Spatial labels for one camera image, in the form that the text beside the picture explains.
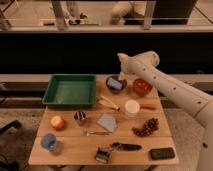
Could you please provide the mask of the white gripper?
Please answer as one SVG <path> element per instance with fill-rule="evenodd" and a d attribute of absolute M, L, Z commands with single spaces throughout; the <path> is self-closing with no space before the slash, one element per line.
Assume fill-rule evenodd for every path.
<path fill-rule="evenodd" d="M 124 53 L 118 53 L 117 56 L 120 61 L 121 71 L 129 72 L 130 71 L 129 56 Z"/>

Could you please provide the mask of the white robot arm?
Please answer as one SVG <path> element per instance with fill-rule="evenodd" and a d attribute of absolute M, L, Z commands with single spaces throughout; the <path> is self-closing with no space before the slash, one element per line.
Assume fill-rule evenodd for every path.
<path fill-rule="evenodd" d="M 154 51 L 117 56 L 123 73 L 135 74 L 154 86 L 205 128 L 196 171 L 213 171 L 213 95 L 158 70 L 160 58 Z"/>

